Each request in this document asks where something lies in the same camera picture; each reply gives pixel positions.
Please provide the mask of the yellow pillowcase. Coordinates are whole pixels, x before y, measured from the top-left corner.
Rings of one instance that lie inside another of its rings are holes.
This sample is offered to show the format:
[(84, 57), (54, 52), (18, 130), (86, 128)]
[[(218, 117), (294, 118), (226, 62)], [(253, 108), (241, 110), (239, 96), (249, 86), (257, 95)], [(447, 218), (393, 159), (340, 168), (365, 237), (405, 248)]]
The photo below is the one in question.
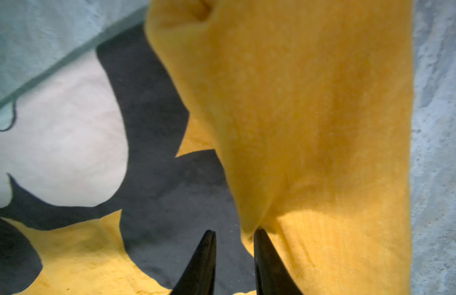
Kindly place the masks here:
[(0, 295), (411, 293), (412, 1), (152, 1), (0, 128)]

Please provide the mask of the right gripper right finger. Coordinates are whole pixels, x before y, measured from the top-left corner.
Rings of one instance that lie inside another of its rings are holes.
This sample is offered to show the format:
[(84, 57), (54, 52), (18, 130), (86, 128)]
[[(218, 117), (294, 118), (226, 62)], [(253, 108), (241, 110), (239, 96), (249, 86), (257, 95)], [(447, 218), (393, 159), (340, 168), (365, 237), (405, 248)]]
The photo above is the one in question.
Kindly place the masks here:
[(258, 295), (303, 295), (264, 229), (254, 234), (254, 263)]

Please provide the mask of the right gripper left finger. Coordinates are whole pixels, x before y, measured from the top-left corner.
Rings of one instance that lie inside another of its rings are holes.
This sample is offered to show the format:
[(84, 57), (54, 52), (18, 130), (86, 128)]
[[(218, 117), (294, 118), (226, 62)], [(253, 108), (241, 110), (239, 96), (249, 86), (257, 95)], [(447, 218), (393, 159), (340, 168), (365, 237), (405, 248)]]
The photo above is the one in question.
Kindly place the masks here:
[(216, 247), (216, 233), (206, 231), (170, 295), (214, 294)]

